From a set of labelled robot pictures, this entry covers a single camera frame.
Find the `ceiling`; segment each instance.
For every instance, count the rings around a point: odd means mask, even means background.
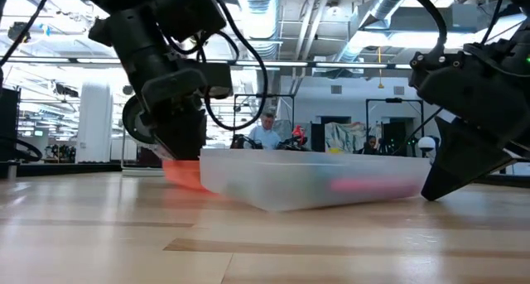
[[[0,54],[12,44],[7,32],[15,22],[27,22],[35,11],[39,0],[8,0],[4,8],[0,24]],[[468,41],[475,41],[484,34],[484,29],[493,12],[495,0],[431,0],[438,8],[447,14],[452,22],[450,30],[450,48],[458,48]],[[341,51],[349,49],[356,51],[355,62],[382,62],[407,64],[418,49],[427,49],[436,41],[436,29],[431,19],[415,0],[402,0],[399,9],[390,18],[388,26],[366,27],[359,29],[358,21],[364,17],[367,10],[373,6],[371,0],[270,0],[265,12],[255,12],[250,0],[227,0],[229,10],[239,29],[243,32],[251,45],[259,49],[272,49],[274,53],[262,54],[264,58],[272,60],[318,60],[342,61]],[[31,39],[17,50],[14,56],[20,57],[63,57],[63,58],[116,58],[114,50],[88,39],[88,30],[96,17],[105,18],[108,14],[100,10],[91,2],[84,0],[49,0],[46,9],[37,18],[31,29]],[[507,17],[495,27],[492,35],[494,39],[510,37],[516,30],[520,17]],[[226,31],[235,39],[230,29]],[[212,37],[205,47],[206,55],[211,60],[230,60],[233,52],[226,41],[219,37]],[[247,51],[242,49],[242,59],[248,58]],[[300,94],[319,97],[320,92],[328,91],[329,80],[337,71],[321,71],[318,74],[309,70],[301,75],[298,70],[294,75],[291,70],[272,71],[271,75],[280,74],[277,86],[272,85],[275,92],[286,92],[292,81],[286,78],[301,78],[302,90]],[[337,72],[343,77],[344,70]],[[123,86],[128,84],[125,73],[120,68],[105,68],[97,64],[73,66],[66,61],[64,64],[7,64],[4,67],[6,75],[5,87],[21,88],[22,100],[26,101],[26,113],[30,118],[39,115],[39,109],[56,109],[70,115],[69,121],[73,128],[79,117],[79,98],[65,97],[54,92],[53,84],[61,84],[81,93],[84,82],[98,76],[105,79],[113,88],[114,128],[116,136],[120,134],[119,118],[122,105],[129,99],[123,93]],[[355,72],[348,77],[362,77],[371,74],[377,77],[377,70]],[[402,77],[385,72],[385,77]],[[241,94],[255,94],[259,87],[259,78],[255,70],[233,70],[234,91]],[[326,84],[325,89],[318,89],[319,84]],[[349,96],[356,95],[351,88]],[[238,114],[238,120],[250,119],[255,109],[255,101],[249,99],[249,107],[243,107]],[[218,115],[232,119],[234,99],[217,101],[215,112]],[[212,127],[212,137],[225,137],[220,128]]]

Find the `white column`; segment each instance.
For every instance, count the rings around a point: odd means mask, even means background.
[[[75,161],[109,162],[113,127],[113,93],[102,80],[83,83]]]

